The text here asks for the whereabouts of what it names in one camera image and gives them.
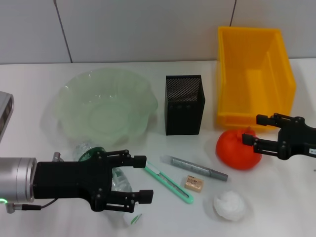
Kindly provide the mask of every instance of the orange ball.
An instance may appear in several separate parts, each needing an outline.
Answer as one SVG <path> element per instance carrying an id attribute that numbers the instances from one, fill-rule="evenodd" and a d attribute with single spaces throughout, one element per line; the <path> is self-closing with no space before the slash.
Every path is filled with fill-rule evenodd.
<path id="1" fill-rule="evenodd" d="M 253 147 L 242 143 L 242 135 L 255 136 L 256 133 L 247 129 L 225 131 L 218 139 L 216 153 L 218 157 L 228 166 L 235 169 L 251 169 L 260 160 L 261 154 L 254 153 Z"/>

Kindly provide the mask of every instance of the yellow storage box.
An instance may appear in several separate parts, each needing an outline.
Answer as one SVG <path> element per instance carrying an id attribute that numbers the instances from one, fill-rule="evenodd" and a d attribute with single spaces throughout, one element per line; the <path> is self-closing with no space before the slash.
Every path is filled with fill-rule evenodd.
<path id="1" fill-rule="evenodd" d="M 279 29 L 219 27 L 217 123 L 256 125 L 256 115 L 289 115 L 296 83 Z"/>

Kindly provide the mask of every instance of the silver cylinder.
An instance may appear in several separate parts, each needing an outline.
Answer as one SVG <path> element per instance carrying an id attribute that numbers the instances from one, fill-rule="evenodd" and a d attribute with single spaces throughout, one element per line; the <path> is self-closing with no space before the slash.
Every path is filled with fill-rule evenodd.
<path id="1" fill-rule="evenodd" d="M 0 158 L 0 199 L 2 202 L 33 202 L 36 158 Z"/>

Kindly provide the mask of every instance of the white tabletop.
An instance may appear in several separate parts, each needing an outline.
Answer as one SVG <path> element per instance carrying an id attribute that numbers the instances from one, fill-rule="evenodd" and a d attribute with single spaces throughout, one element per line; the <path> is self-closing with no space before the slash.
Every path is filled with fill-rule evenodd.
<path id="1" fill-rule="evenodd" d="M 316 127 L 316 59 L 291 60 L 297 80 L 293 115 L 305 117 Z M 159 107 L 141 138 L 106 150 L 129 149 L 146 155 L 159 169 L 183 185 L 188 174 L 204 180 L 201 193 L 191 192 L 193 204 L 185 204 L 141 169 L 124 167 L 133 190 L 153 189 L 152 204 L 142 205 L 143 217 L 131 227 L 113 225 L 105 212 L 93 212 L 82 199 L 60 199 L 46 209 L 7 214 L 0 206 L 0 236 L 10 237 L 303 237 L 316 233 L 316 159 L 296 156 L 287 161 L 263 156 L 252 170 L 242 172 L 222 164 L 215 145 L 222 131 L 213 129 L 215 61 L 104 64 L 1 65 L 0 90 L 12 93 L 15 109 L 0 144 L 2 157 L 36 157 L 50 161 L 54 151 L 71 160 L 75 144 L 63 136 L 52 116 L 52 101 L 60 87 L 82 72 L 120 67 L 139 73 L 152 83 Z M 206 97 L 198 136 L 165 136 L 164 86 L 166 75 L 201 75 Z M 261 134 L 276 139 L 276 132 Z M 161 163 L 168 154 L 227 173 L 228 182 L 199 176 Z M 249 210 L 236 223 L 219 218 L 212 198 L 224 190 L 244 196 Z M 46 200 L 35 203 L 44 204 Z"/>

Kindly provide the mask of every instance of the green led light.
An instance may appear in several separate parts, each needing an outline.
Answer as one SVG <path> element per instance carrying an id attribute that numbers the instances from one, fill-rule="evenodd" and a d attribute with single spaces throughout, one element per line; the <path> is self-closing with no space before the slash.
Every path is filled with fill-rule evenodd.
<path id="1" fill-rule="evenodd" d="M 0 198 L 0 204 L 6 204 L 6 203 L 8 203 L 7 200 L 5 200 L 5 199 L 3 199 L 3 198 Z"/>

